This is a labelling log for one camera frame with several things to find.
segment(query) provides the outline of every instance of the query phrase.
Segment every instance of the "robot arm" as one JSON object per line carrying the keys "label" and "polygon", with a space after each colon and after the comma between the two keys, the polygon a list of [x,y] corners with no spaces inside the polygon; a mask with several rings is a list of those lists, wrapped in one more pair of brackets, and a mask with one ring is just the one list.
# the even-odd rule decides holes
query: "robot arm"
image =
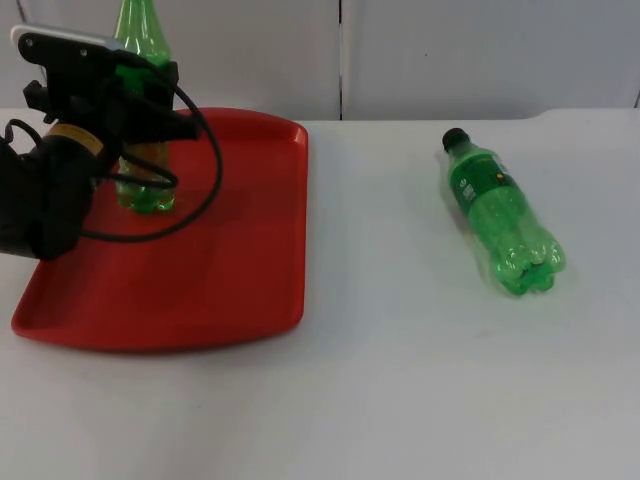
{"label": "robot arm", "polygon": [[[118,69],[145,62],[120,50],[113,39],[26,25],[15,27],[12,36],[23,58],[46,71],[47,86],[31,82],[24,94],[28,106],[44,112],[53,126],[40,138],[13,120],[0,137],[0,251],[49,260],[75,248],[93,192],[104,180],[176,186],[170,172],[126,154],[164,181],[111,173],[125,144],[196,139],[204,120],[199,112],[194,119],[173,111],[174,92],[181,92],[175,63],[163,70],[164,81],[149,75],[144,95],[136,96],[125,88]],[[33,150],[21,155],[13,150],[13,128],[31,136]],[[206,131],[219,157],[217,142]],[[217,188],[221,175],[220,168]]]}

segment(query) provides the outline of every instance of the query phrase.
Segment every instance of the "bottle label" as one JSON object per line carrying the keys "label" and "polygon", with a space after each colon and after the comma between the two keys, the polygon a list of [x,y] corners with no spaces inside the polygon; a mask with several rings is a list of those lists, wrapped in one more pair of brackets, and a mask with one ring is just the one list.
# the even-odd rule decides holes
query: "bottle label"
{"label": "bottle label", "polygon": [[483,193],[498,187],[518,188],[507,169],[493,155],[474,157],[456,167],[450,185],[465,216]]}
{"label": "bottle label", "polygon": [[84,128],[76,127],[68,123],[55,124],[51,127],[51,130],[49,130],[49,133],[47,133],[47,137],[65,137],[73,140],[89,150],[94,157],[97,157],[104,147],[102,142],[94,134]]}

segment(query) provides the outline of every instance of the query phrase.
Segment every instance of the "lying bottle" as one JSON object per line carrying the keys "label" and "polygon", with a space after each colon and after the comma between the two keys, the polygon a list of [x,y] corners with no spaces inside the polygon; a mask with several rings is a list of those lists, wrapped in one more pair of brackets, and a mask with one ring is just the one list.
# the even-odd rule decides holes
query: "lying bottle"
{"label": "lying bottle", "polygon": [[564,253],[500,158],[471,143],[459,128],[449,130],[442,143],[451,159],[449,185],[489,251],[497,280],[514,295],[549,290],[565,266]]}

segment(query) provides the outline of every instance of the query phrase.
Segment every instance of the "bottle base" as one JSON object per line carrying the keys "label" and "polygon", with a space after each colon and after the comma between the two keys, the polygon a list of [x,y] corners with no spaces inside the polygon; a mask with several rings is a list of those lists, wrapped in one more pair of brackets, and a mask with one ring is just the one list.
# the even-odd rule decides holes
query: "bottle base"
{"label": "bottle base", "polygon": [[149,215],[155,212],[169,212],[176,203],[173,190],[157,190],[145,187],[132,188],[130,185],[117,186],[118,203],[121,207],[137,213]]}

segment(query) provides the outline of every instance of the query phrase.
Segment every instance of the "white wall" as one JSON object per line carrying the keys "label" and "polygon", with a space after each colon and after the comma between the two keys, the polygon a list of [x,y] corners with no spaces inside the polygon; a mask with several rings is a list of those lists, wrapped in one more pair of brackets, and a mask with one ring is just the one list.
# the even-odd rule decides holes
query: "white wall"
{"label": "white wall", "polygon": [[639,0],[344,0],[345,118],[631,107],[639,20]]}
{"label": "white wall", "polygon": [[[120,0],[23,0],[38,23],[111,35]],[[337,0],[156,0],[199,105],[339,116]]]}
{"label": "white wall", "polygon": [[0,0],[0,107],[26,107],[22,89],[42,77],[38,69],[20,58],[9,31],[20,23],[15,2]]}
{"label": "white wall", "polygon": [[[22,0],[37,22],[111,34],[120,0]],[[156,0],[204,106],[339,114],[338,0]],[[631,107],[639,0],[343,0],[344,118],[515,118]],[[0,40],[18,20],[0,0]],[[0,41],[0,106],[38,72]]]}

